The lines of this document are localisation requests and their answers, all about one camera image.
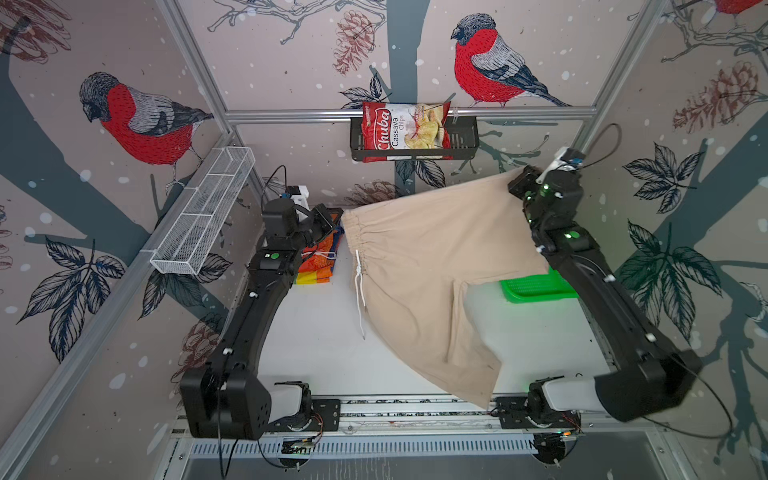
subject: chip bag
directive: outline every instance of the chip bag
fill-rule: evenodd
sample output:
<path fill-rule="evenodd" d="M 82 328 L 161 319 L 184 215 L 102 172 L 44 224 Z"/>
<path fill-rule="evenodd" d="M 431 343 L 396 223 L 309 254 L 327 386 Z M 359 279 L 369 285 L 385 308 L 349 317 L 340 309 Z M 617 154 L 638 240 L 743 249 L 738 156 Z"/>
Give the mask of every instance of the chip bag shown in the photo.
<path fill-rule="evenodd" d="M 416 150 L 450 148 L 445 134 L 445 119 L 450 102 L 445 104 L 362 105 L 362 136 L 366 150 Z M 408 160 L 411 157 L 364 157 L 362 161 Z M 419 155 L 417 158 L 446 160 L 442 155 Z"/>

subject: beige shorts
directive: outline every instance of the beige shorts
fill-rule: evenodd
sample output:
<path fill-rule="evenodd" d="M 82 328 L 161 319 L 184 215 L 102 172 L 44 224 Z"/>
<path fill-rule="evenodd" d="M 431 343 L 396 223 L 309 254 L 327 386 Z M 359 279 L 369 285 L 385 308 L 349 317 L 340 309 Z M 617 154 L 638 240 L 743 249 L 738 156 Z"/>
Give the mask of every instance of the beige shorts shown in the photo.
<path fill-rule="evenodd" d="M 547 272 L 521 201 L 521 170 L 366 205 L 342 222 L 373 328 L 408 366 L 487 408 L 501 368 L 464 311 L 467 285 Z"/>

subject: green plastic tray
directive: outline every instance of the green plastic tray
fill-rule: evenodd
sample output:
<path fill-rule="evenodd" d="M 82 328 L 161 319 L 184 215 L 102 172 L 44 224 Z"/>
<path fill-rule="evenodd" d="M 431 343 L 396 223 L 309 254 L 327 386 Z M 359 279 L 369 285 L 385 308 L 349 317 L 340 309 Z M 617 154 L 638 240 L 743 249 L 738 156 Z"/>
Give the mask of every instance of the green plastic tray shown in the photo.
<path fill-rule="evenodd" d="M 578 294 L 558 273 L 549 268 L 547 275 L 531 275 L 502 280 L 504 296 L 512 303 L 547 302 L 562 298 L 577 298 Z"/>

